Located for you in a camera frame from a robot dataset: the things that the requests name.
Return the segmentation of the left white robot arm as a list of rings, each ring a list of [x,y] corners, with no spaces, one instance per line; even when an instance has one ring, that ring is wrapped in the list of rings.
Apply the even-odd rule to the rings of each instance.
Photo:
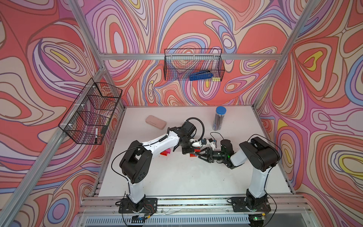
[[[128,180],[129,201],[135,205],[143,203],[145,194],[142,181],[148,174],[154,157],[169,148],[181,147],[193,152],[193,144],[200,143],[188,135],[177,134],[173,131],[151,141],[132,142],[119,164],[122,173]]]

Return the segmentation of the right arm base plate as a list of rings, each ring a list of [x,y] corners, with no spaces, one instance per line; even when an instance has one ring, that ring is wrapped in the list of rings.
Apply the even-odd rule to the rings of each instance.
[[[269,213],[271,207],[267,197],[253,199],[252,197],[231,197],[228,199],[234,212]]]

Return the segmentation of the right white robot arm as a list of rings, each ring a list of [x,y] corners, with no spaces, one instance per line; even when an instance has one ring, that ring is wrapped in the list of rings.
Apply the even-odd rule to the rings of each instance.
[[[196,156],[208,163],[222,163],[229,169],[235,169],[249,161],[253,171],[244,204],[246,209],[255,211],[260,205],[267,204],[268,175],[280,161],[280,153],[268,141],[267,138],[254,134],[248,141],[239,144],[238,151],[234,151],[230,140],[221,140],[220,150],[209,145],[196,153]]]

